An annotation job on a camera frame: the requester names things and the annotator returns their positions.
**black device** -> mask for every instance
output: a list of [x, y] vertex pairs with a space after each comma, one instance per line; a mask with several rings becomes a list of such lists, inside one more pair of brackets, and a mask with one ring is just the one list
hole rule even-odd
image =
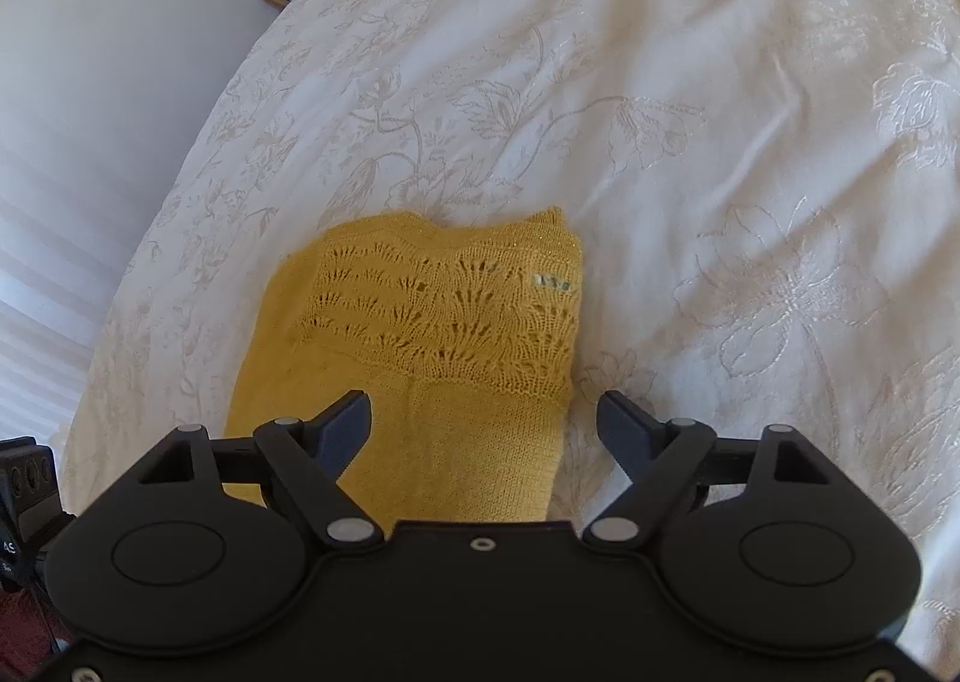
[[[79, 638], [35, 679], [933, 681], [894, 645], [917, 553], [790, 426], [718, 438], [608, 392], [598, 433], [632, 486], [582, 538], [400, 522], [389, 540], [336, 485], [370, 429], [352, 392], [251, 438], [171, 432], [49, 549]], [[746, 486], [704, 505], [721, 484]]]

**yellow knitted garment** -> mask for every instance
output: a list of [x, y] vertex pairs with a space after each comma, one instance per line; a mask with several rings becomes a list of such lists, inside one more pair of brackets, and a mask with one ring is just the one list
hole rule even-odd
[[271, 279], [227, 435], [361, 389], [373, 431], [339, 484], [388, 532], [544, 519], [582, 279], [558, 209], [486, 229], [408, 212], [333, 228]]

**red fabric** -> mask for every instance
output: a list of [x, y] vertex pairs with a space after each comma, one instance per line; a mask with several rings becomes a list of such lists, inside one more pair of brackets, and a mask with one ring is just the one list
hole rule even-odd
[[[44, 611], [54, 635], [68, 639], [56, 615], [49, 608]], [[50, 639], [30, 593], [0, 590], [0, 674], [13, 679], [30, 677], [50, 654]]]

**white wall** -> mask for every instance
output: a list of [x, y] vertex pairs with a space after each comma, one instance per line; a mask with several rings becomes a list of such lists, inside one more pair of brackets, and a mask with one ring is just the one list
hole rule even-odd
[[0, 438], [72, 418], [128, 259], [276, 15], [263, 0], [0, 0]]

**bedspread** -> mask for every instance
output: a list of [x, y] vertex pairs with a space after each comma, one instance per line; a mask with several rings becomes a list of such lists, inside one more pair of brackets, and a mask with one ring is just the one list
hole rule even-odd
[[592, 407], [789, 422], [914, 539], [902, 637], [960, 668], [958, 0], [296, 0], [128, 267], [66, 445], [82, 509], [219, 432], [267, 280], [327, 226], [559, 205], [583, 241], [551, 513], [623, 474]]

